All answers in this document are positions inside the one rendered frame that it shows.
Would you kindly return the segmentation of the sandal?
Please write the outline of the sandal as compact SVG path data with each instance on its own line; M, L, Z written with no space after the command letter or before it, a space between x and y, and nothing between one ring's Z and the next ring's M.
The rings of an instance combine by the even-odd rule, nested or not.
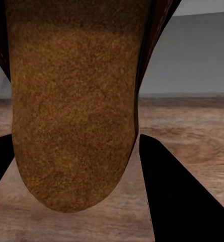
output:
M182 0L0 0L20 176L73 213L116 187L139 132L138 92Z

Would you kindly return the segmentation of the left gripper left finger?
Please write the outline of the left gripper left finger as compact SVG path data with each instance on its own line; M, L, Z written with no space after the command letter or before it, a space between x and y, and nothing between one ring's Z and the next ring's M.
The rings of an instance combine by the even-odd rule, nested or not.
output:
M0 137L0 180L14 157L12 134Z

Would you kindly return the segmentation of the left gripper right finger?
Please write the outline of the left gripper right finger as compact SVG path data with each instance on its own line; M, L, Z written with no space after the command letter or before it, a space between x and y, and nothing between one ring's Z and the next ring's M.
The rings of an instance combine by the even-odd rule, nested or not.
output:
M157 139L139 154L156 242L224 242L224 207Z

